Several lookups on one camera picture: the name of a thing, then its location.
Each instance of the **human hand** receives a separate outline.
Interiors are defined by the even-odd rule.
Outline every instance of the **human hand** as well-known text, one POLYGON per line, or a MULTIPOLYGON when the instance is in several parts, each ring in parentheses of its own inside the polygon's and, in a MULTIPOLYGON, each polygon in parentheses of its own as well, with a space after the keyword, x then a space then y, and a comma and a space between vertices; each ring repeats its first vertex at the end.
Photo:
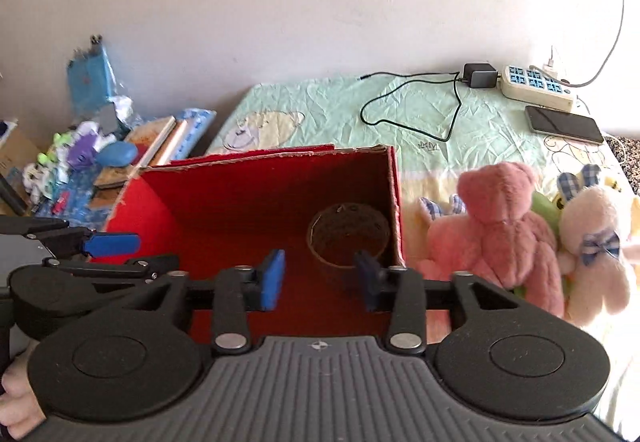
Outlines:
POLYGON ((37 341, 31 341, 25 352, 16 357, 2 375, 5 393, 0 396, 0 424, 6 426, 9 435, 16 440, 45 419, 27 378, 27 362, 37 345, 37 341))

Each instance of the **power strip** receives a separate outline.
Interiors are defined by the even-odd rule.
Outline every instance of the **power strip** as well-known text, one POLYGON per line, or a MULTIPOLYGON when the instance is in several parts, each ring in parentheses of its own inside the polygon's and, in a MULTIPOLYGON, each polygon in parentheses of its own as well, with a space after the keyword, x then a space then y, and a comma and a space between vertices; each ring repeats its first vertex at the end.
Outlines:
POLYGON ((504 67, 500 88, 509 99, 532 102, 564 112, 570 112, 574 107, 575 94, 535 70, 515 66, 504 67))

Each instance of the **plaid bunny ear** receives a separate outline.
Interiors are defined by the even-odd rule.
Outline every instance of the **plaid bunny ear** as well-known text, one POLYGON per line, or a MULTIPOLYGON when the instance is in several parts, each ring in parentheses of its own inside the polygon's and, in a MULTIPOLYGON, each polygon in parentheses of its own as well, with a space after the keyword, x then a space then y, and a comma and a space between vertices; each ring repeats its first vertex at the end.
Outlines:
POLYGON ((449 197, 449 203, 451 204, 451 214, 461 215, 466 213, 465 203, 462 201, 459 195, 451 195, 449 197))
POLYGON ((585 187, 600 185, 602 170, 597 164, 585 164, 581 173, 585 187))
POLYGON ((573 173, 561 173, 558 175, 558 190, 564 197, 565 202, 575 197, 581 188, 578 177, 573 173))
POLYGON ((420 206, 422 207, 422 211, 424 212, 425 216, 428 214, 432 220, 435 220, 436 218, 440 218, 441 216, 444 216, 444 212, 442 211, 442 208, 439 205, 437 205, 436 202, 433 202, 428 198, 421 197, 420 206))

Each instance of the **red cardboard box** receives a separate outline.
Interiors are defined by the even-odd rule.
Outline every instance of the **red cardboard box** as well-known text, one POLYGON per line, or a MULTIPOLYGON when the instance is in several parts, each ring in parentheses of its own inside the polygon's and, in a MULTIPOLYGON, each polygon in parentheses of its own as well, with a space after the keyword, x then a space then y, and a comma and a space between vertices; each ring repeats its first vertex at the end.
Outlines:
MULTIPOLYGON (((257 151, 144 168, 121 194, 106 230, 139 234, 142 250, 136 256, 178 254, 180 268, 192 279, 257 265, 271 249, 285 249, 276 310, 249 317, 256 338, 380 335, 388 314, 366 313, 357 293, 329 284, 306 245, 314 215, 340 202, 382 212, 391 238, 380 262, 402 264, 398 177, 388 146, 257 151)), ((194 314, 191 335, 199 342, 209 341, 209 316, 194 314)))

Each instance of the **green plush toy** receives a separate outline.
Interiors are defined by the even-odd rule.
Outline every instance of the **green plush toy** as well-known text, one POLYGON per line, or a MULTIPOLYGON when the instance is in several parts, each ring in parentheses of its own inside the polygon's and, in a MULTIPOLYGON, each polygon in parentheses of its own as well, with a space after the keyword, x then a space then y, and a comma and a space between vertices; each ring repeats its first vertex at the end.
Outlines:
POLYGON ((558 238, 560 234, 558 229, 560 209, 558 209, 558 207, 542 193, 534 191, 531 196, 531 210, 545 219, 545 222, 549 224, 549 227, 556 235, 556 238, 558 238))

